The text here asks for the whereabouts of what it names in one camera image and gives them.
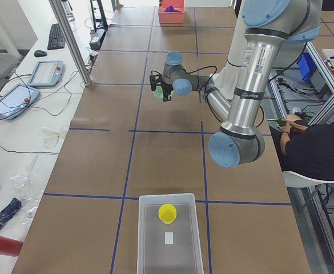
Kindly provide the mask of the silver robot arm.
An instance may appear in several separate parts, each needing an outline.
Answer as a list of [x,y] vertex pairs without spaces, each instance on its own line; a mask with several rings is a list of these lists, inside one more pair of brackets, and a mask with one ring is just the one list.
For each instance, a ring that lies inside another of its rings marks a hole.
[[217,165],[234,167],[262,156],[264,139],[254,122],[272,64],[282,45],[318,36],[321,8],[321,1],[243,1],[233,42],[238,50],[229,53],[216,78],[187,72],[177,51],[166,55],[163,72],[150,73],[151,89],[164,101],[196,91],[220,120],[208,143]]

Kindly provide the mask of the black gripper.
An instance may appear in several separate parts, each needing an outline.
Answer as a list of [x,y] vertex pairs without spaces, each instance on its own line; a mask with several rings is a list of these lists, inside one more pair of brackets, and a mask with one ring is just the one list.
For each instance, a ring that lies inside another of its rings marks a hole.
[[162,74],[157,71],[150,72],[150,86],[152,92],[155,91],[157,86],[160,86],[163,89],[163,101],[168,102],[171,101],[171,97],[173,95],[173,87],[171,84],[166,83],[162,79]]

